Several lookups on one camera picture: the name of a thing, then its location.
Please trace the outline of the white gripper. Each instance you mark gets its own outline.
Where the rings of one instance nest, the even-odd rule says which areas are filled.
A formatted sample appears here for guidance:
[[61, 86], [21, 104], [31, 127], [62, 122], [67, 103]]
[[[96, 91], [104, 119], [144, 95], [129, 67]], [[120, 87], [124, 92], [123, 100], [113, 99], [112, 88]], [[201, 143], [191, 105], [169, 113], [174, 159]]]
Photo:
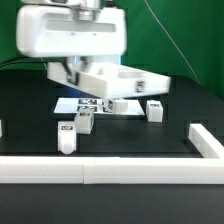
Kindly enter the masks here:
[[122, 55], [124, 11], [103, 8], [94, 20], [82, 20], [67, 7], [26, 5], [17, 15], [16, 45], [29, 57]]

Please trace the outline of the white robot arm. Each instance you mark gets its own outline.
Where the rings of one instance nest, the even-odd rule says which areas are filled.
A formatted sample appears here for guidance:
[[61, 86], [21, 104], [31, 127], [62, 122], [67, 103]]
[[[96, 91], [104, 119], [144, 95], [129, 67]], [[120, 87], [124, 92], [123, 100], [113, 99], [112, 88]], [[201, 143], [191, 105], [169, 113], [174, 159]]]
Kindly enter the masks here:
[[21, 0], [16, 45], [29, 57], [121, 55], [124, 11], [104, 0]]

